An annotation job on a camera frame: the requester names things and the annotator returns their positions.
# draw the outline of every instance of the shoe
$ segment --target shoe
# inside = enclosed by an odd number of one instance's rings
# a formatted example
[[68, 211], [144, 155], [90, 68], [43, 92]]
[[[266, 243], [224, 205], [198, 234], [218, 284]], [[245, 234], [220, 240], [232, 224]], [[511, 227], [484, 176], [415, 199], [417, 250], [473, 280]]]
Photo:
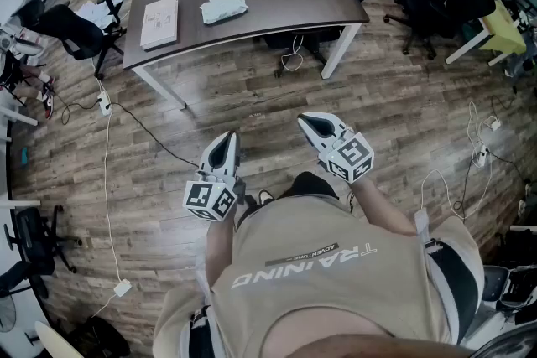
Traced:
[[50, 79], [49, 79], [49, 82], [47, 82], [46, 84], [43, 83], [43, 94], [46, 93], [49, 90], [54, 91], [53, 85], [54, 85], [55, 82], [56, 82], [56, 78], [51, 76]]
[[54, 111], [54, 96], [52, 96], [51, 91], [47, 91], [44, 94], [43, 106], [44, 115], [49, 120], [52, 117], [52, 112]]
[[274, 197], [266, 189], [259, 191], [259, 204], [264, 205], [268, 200], [274, 200]]

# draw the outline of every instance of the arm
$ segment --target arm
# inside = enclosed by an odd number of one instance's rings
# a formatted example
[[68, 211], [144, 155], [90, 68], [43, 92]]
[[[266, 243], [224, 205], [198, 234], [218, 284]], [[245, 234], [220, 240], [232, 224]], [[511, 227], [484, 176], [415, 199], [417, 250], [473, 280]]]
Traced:
[[223, 222], [212, 222], [209, 226], [205, 268], [209, 288], [212, 288], [224, 269], [232, 263], [235, 212], [237, 205]]
[[382, 194], [368, 178], [349, 184], [370, 224], [393, 233], [415, 236], [414, 224]]

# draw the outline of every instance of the white box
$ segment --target white box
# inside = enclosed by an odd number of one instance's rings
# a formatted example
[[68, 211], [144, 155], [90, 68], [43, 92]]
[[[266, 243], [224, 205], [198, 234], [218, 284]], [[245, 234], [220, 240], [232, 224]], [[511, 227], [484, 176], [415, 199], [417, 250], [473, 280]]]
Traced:
[[146, 5], [140, 46], [151, 49], [177, 40], [177, 0], [159, 0]]

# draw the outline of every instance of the power strip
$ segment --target power strip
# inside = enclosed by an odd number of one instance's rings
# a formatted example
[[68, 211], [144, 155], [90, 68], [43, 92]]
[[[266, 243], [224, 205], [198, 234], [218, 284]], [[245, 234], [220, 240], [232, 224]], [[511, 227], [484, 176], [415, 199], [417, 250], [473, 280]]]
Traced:
[[98, 99], [99, 106], [101, 107], [101, 113], [104, 117], [108, 117], [112, 113], [112, 108], [110, 106], [110, 99], [108, 98], [108, 94], [103, 91]]
[[479, 152], [477, 153], [477, 166], [478, 168], [484, 167], [487, 161], [487, 147], [482, 144]]

